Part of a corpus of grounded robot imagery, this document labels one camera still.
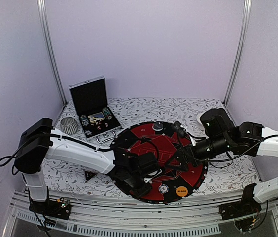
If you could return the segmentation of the loose poker chip in case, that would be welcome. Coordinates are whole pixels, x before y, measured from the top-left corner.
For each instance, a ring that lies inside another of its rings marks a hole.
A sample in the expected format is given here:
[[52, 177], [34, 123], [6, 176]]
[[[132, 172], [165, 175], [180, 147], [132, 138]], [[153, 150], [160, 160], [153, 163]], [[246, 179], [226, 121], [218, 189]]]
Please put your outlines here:
[[89, 130], [84, 131], [84, 133], [85, 133], [85, 135], [86, 135], [87, 137], [89, 137], [89, 136], [91, 136], [91, 135], [92, 135], [92, 132], [91, 132], [91, 131], [89, 131]]

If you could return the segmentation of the boxed playing card deck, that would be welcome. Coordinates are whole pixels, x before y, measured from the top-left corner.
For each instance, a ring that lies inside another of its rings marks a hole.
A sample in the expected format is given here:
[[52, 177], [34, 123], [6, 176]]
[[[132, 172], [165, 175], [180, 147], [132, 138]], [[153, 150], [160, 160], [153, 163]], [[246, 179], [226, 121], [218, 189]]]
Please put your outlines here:
[[96, 123], [102, 120], [105, 120], [105, 116], [102, 112], [94, 113], [92, 115], [88, 115], [88, 119], [90, 123]]

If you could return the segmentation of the right poker chip row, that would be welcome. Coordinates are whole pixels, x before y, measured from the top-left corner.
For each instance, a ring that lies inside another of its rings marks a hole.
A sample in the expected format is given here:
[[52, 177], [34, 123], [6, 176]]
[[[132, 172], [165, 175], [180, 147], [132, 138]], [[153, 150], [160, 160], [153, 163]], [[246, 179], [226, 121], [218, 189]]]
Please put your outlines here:
[[111, 120], [113, 118], [112, 113], [108, 107], [104, 107], [102, 109], [102, 113], [107, 120]]

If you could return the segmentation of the clear dealer button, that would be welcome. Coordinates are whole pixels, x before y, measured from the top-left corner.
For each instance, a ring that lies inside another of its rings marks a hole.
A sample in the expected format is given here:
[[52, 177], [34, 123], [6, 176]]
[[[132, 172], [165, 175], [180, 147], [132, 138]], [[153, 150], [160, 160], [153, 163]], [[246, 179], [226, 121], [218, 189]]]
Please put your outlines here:
[[155, 122], [152, 125], [152, 129], [154, 131], [162, 131], [164, 129], [164, 126], [163, 126], [163, 124], [161, 122]]

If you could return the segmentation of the left aluminium frame post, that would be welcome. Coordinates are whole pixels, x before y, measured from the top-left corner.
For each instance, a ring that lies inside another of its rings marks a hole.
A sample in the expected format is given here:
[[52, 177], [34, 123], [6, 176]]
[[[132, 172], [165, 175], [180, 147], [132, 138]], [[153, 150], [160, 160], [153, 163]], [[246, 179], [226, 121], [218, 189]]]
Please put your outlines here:
[[56, 89], [58, 91], [58, 94], [60, 96], [60, 99], [62, 101], [63, 106], [65, 106], [68, 102], [65, 96], [65, 91], [60, 79], [59, 70], [57, 67], [56, 57], [53, 50], [49, 25], [48, 25], [48, 18], [47, 18], [47, 11], [46, 11], [46, 1], [45, 0], [37, 0], [37, 6], [38, 6], [38, 13], [39, 18], [41, 22], [42, 32], [46, 44], [47, 54], [52, 70], [52, 74], [55, 80]]

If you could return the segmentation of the aluminium frame post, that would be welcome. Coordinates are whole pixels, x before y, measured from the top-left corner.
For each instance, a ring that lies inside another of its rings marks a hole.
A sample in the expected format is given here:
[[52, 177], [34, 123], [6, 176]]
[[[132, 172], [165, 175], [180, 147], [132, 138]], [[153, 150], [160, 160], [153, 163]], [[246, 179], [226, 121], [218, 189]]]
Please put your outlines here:
[[56, 89], [58, 91], [58, 94], [60, 96], [60, 99], [62, 101], [63, 106], [65, 106], [68, 102], [65, 96], [65, 91], [60, 79], [59, 70], [57, 67], [56, 57], [53, 50], [49, 25], [48, 25], [48, 18], [47, 18], [47, 11], [46, 11], [46, 1], [45, 0], [37, 0], [37, 6], [38, 6], [38, 13], [39, 18], [41, 22], [42, 32], [46, 44], [47, 54], [52, 70], [52, 74], [55, 80]]
[[223, 99], [223, 104], [225, 105], [225, 107], [227, 107], [228, 104], [230, 103], [230, 100], [232, 97], [232, 92], [233, 92], [233, 89], [234, 89], [234, 86], [236, 83], [236, 78], [237, 78], [238, 70], [239, 70], [240, 63], [241, 63], [241, 57], [243, 54], [245, 39], [246, 39], [248, 27], [249, 27], [251, 7], [252, 7], [252, 0], [245, 0], [244, 7], [243, 7], [243, 16], [242, 16], [242, 23], [241, 23], [241, 28], [240, 28], [240, 36], [239, 36], [239, 40], [238, 40], [238, 46], [236, 49], [235, 59], [233, 62], [226, 93], [225, 93], [225, 96]]

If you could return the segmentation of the poker chip stack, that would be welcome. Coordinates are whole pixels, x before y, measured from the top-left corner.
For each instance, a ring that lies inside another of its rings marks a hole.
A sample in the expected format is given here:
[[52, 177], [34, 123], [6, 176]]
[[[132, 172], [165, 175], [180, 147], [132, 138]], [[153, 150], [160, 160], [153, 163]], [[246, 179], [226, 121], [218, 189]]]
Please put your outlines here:
[[158, 187], [158, 191], [159, 193], [161, 194], [165, 194], [169, 191], [169, 186], [166, 185], [166, 184], [161, 184], [159, 187]]

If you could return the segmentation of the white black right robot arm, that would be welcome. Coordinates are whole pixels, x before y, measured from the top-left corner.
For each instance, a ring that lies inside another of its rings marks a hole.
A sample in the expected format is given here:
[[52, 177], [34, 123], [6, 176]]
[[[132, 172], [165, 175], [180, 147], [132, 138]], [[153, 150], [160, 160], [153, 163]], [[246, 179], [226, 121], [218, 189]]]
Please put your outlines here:
[[[174, 169], [187, 171], [188, 165], [198, 165], [214, 161], [217, 155], [231, 152], [232, 161], [242, 156], [278, 158], [278, 131], [254, 122], [243, 122], [236, 126], [225, 109], [210, 109], [198, 115], [206, 138], [195, 138], [180, 122], [175, 122], [172, 129], [178, 139], [189, 138], [190, 145], [179, 144], [177, 151], [179, 166]], [[264, 182], [247, 185], [236, 205], [240, 215], [247, 215], [267, 200], [278, 197], [278, 176]]]

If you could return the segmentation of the round red black poker mat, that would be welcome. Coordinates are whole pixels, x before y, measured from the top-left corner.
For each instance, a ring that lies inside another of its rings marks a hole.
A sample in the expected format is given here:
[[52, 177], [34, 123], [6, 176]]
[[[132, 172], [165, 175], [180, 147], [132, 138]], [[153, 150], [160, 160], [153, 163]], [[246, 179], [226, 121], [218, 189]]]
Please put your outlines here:
[[[202, 185], [208, 171], [206, 163], [202, 163], [197, 167], [189, 164], [188, 171], [164, 167], [164, 163], [178, 150], [179, 142], [177, 133], [172, 130], [173, 123], [161, 123], [164, 126], [162, 131], [154, 131], [152, 129], [153, 122], [133, 125], [122, 131], [112, 142], [112, 145], [115, 144], [121, 150], [126, 150], [139, 156], [148, 152], [158, 156], [157, 161], [162, 169], [162, 173], [151, 180], [152, 189], [148, 194], [142, 197], [135, 197], [130, 191], [119, 187], [115, 182], [116, 186], [124, 194], [139, 201], [152, 204], [168, 204], [188, 197]], [[167, 193], [159, 193], [158, 187], [161, 184], [169, 186]], [[176, 194], [176, 188], [179, 186], [185, 186], [188, 189], [187, 196], [180, 197]]]

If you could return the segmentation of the orange big blind button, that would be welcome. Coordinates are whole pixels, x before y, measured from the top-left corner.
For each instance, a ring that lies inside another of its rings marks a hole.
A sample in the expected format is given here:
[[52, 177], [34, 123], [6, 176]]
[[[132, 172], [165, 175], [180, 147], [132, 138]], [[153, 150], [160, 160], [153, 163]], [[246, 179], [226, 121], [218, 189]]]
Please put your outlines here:
[[188, 194], [188, 189], [185, 186], [179, 186], [176, 188], [176, 194], [180, 197], [185, 197]]

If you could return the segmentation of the aluminium front rail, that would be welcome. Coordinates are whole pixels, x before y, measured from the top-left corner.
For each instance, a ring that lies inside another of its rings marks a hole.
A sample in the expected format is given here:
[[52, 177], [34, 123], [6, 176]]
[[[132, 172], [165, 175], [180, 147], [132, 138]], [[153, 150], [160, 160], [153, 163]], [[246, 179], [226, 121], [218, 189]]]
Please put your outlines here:
[[52, 219], [45, 232], [29, 211], [28, 193], [16, 191], [10, 202], [5, 237], [278, 237], [278, 200], [262, 205], [249, 232], [236, 220], [223, 220], [219, 207], [238, 201], [241, 192], [191, 196], [168, 205], [152, 205], [129, 197], [50, 192], [51, 199], [71, 201], [68, 220]]

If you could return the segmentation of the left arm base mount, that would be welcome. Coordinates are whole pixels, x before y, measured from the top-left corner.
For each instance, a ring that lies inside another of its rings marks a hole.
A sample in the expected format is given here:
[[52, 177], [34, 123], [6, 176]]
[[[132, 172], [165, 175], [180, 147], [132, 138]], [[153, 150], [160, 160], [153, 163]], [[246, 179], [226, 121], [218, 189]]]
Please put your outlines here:
[[71, 201], [65, 197], [57, 200], [51, 200], [49, 197], [49, 189], [47, 186], [39, 187], [38, 194], [42, 195], [39, 199], [32, 194], [34, 188], [28, 187], [29, 211], [42, 216], [54, 217], [57, 219], [68, 220], [71, 214]]

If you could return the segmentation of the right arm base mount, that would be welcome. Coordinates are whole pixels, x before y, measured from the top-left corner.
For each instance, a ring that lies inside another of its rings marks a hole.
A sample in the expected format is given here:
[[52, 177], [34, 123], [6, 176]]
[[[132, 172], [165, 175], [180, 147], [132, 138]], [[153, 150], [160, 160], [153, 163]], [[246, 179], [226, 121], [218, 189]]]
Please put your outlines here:
[[219, 206], [222, 220], [234, 220], [234, 225], [240, 232], [250, 232], [260, 216], [262, 208], [254, 199], [245, 199]]

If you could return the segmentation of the left poker chip row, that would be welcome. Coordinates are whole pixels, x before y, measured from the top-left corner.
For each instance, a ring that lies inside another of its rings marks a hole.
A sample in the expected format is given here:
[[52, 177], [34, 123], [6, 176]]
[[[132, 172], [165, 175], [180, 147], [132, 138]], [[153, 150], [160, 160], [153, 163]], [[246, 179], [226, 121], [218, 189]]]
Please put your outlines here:
[[81, 121], [81, 124], [84, 126], [84, 127], [87, 127], [90, 122], [88, 120], [88, 117], [86, 115], [81, 115], [80, 116], [80, 121]]

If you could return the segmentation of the poker chip row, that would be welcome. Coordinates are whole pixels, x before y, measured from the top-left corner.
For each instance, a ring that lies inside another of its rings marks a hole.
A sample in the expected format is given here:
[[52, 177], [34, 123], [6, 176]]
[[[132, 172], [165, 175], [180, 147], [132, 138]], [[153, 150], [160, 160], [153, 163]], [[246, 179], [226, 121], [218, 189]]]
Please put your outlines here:
[[80, 121], [81, 121], [81, 124], [84, 126], [84, 127], [87, 127], [90, 122], [88, 120], [88, 117], [86, 115], [81, 115], [80, 116]]
[[111, 120], [113, 118], [112, 113], [108, 107], [104, 107], [102, 109], [102, 113], [107, 120]]

